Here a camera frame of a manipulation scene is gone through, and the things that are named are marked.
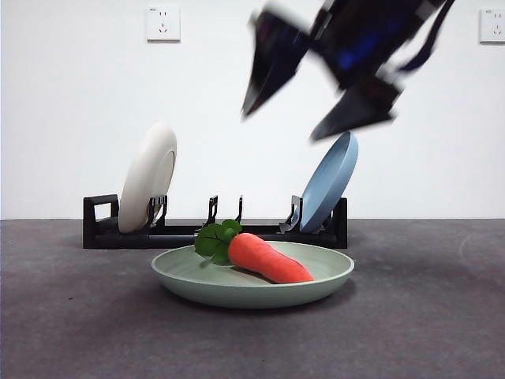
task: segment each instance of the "white plate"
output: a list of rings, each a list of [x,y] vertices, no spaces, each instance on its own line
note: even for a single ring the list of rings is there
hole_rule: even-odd
[[[168,192],[176,156],[174,132],[164,122],[156,122],[145,135],[126,176],[118,215],[121,233],[138,231],[147,223],[149,199]]]

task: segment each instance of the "carrot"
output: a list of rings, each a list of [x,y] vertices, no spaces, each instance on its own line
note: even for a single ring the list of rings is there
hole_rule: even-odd
[[[216,264],[233,265],[258,272],[275,283],[297,283],[314,280],[309,271],[292,258],[280,253],[260,237],[241,233],[235,220],[203,227],[195,238],[195,251],[210,257]]]
[[[232,238],[228,246],[228,258],[234,265],[258,272],[276,283],[314,280],[301,263],[250,233],[241,233]]]

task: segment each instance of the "light green plate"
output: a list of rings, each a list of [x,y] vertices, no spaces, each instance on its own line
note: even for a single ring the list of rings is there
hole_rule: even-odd
[[[162,284],[188,300],[226,308],[281,308],[313,302],[331,295],[354,269],[345,254],[319,246],[268,242],[302,263],[312,282],[273,284],[236,266],[209,263],[194,246],[170,250],[155,257],[151,266]]]

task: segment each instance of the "robotic arm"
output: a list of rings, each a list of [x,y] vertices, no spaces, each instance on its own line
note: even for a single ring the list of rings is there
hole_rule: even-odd
[[[261,107],[287,81],[307,53],[327,65],[342,98],[317,125],[313,141],[346,130],[393,119],[390,110],[401,91],[384,64],[441,7],[424,46],[402,67],[421,67],[432,53],[440,26],[454,0],[334,0],[318,12],[310,31],[302,31],[272,10],[253,21],[256,50],[242,107],[244,116]]]

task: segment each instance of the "white wall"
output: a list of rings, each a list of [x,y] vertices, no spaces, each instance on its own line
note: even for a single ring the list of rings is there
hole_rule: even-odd
[[[310,144],[335,103],[321,62],[241,121],[253,59],[249,15],[263,0],[181,0],[180,44],[146,44],[145,0],[2,2],[2,218],[81,218],[85,196],[121,193],[156,120],[178,136],[170,216],[282,217],[332,141]],[[282,0],[306,24],[322,0]],[[356,132],[347,188],[353,218],[505,217],[505,46],[477,42],[477,12],[458,0],[438,49],[406,81],[389,126]],[[415,47],[400,51],[407,59]]]

